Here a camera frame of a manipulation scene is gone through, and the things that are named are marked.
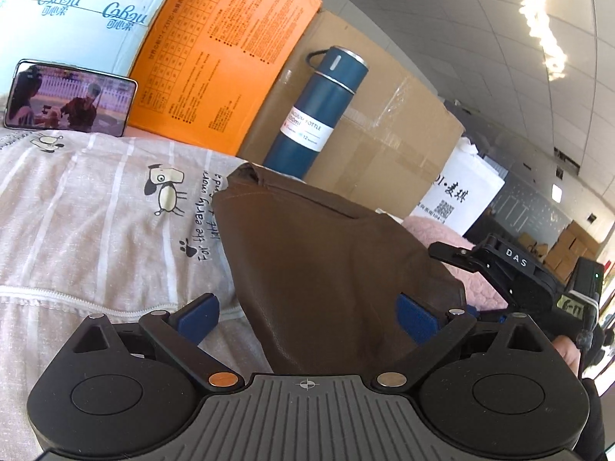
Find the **right hand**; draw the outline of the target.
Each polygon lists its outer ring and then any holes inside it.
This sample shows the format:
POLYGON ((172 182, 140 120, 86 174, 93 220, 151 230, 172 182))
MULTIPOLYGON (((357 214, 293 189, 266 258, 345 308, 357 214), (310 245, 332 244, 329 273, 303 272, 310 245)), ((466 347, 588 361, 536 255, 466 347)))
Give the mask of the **right hand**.
POLYGON ((552 346, 566 362, 569 369, 578 377, 581 367, 581 351, 567 336, 557 336, 552 341, 552 346))

